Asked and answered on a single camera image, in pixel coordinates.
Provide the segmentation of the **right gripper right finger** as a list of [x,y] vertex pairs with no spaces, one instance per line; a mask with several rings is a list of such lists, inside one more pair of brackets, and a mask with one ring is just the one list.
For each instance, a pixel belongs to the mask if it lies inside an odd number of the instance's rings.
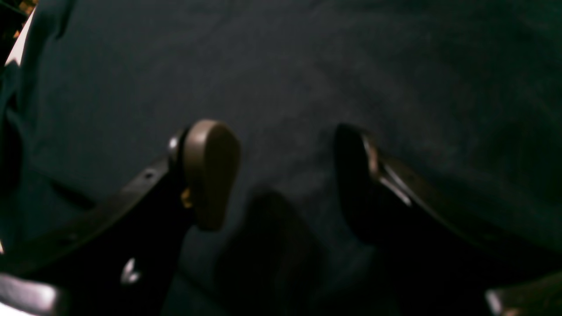
[[472,214],[339,124],[335,171],[343,216],[382,252],[404,316],[559,316],[561,254]]

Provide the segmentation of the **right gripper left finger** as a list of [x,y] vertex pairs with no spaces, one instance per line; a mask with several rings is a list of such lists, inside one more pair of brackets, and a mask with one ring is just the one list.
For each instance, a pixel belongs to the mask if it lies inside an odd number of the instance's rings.
[[160,314],[185,234],[223,225],[241,156],[229,126],[208,119],[168,151],[93,210],[2,255],[1,314]]

